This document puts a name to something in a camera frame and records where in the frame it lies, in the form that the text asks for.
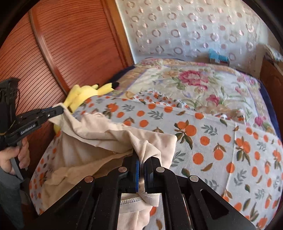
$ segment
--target gray sleeve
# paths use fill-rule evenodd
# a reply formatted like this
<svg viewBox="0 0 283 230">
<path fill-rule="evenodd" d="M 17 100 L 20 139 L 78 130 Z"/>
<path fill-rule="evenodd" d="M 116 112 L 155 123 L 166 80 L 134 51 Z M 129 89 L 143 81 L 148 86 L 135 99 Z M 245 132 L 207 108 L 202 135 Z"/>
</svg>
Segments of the gray sleeve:
<svg viewBox="0 0 283 230">
<path fill-rule="evenodd" d="M 0 205 L 17 229 L 24 227 L 20 196 L 20 183 L 16 176 L 0 168 Z"/>
</svg>

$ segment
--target beige garment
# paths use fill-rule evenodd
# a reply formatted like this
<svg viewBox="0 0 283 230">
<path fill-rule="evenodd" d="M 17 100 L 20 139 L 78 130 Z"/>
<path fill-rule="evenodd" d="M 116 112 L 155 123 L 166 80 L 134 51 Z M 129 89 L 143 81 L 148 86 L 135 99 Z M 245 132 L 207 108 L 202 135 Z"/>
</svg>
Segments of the beige garment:
<svg viewBox="0 0 283 230">
<path fill-rule="evenodd" d="M 133 148 L 142 164 L 155 156 L 169 168 L 174 156 L 176 136 L 116 124 L 100 113 L 84 114 L 80 122 L 64 107 L 62 115 L 49 121 L 59 125 L 63 133 L 53 161 L 54 172 L 42 186 L 45 210 L 84 177 L 105 176 L 121 166 Z M 125 228 L 124 221 L 119 220 L 118 228 L 142 229 L 149 221 L 150 207 L 158 206 L 158 202 L 159 194 L 147 194 L 140 178 L 137 194 L 122 194 L 119 218 L 131 223 Z"/>
</svg>

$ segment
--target bedspread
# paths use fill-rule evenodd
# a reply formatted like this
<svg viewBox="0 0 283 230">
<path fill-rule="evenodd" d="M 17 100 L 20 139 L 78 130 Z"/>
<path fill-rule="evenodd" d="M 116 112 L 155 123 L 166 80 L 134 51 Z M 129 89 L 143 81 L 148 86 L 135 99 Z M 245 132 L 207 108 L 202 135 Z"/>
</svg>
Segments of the bedspread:
<svg viewBox="0 0 283 230">
<path fill-rule="evenodd" d="M 210 114 L 161 103 L 152 92 L 135 100 L 94 96 L 73 114 L 77 119 L 101 112 L 114 122 L 176 135 L 170 169 L 180 176 L 199 176 L 259 229 L 276 213 L 282 193 L 282 143 L 273 134 Z M 53 171 L 59 133 L 44 153 L 30 183 L 30 195 L 42 213 L 41 186 Z M 163 210 L 153 207 L 146 229 L 164 228 Z"/>
<path fill-rule="evenodd" d="M 185 101 L 198 112 L 228 113 L 243 109 L 246 125 L 275 133 L 258 81 L 230 67 L 176 59 L 144 59 L 120 80 L 110 96 L 131 98 L 155 88 Z"/>
</svg>

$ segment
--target silver rivet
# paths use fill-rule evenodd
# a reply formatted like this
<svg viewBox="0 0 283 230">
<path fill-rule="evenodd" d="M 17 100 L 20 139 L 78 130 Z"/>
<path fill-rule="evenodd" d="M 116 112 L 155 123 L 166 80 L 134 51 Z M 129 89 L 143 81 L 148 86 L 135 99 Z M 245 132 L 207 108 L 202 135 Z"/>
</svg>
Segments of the silver rivet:
<svg viewBox="0 0 283 230">
<path fill-rule="evenodd" d="M 121 173 L 124 173 L 124 172 L 127 171 L 127 168 L 126 168 L 126 167 L 120 167 L 120 168 L 118 169 L 118 171 L 121 172 Z"/>
<path fill-rule="evenodd" d="M 192 176 L 190 176 L 190 180 L 191 180 L 192 182 L 198 182 L 198 177 L 195 176 L 195 175 L 192 175 Z"/>
<path fill-rule="evenodd" d="M 87 182 L 87 183 L 93 182 L 93 177 L 92 176 L 86 176 L 85 182 Z"/>
<path fill-rule="evenodd" d="M 165 171 L 165 169 L 163 167 L 157 167 L 156 171 L 159 173 L 163 173 Z"/>
</svg>

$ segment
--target black ear tip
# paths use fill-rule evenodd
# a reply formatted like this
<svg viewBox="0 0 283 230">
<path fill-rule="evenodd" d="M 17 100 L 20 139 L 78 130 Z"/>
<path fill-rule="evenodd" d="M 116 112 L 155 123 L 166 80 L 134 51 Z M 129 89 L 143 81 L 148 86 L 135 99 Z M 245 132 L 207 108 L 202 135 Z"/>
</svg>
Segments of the black ear tip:
<svg viewBox="0 0 283 230">
<path fill-rule="evenodd" d="M 119 86 L 119 82 L 112 83 L 112 89 L 116 89 Z"/>
</svg>

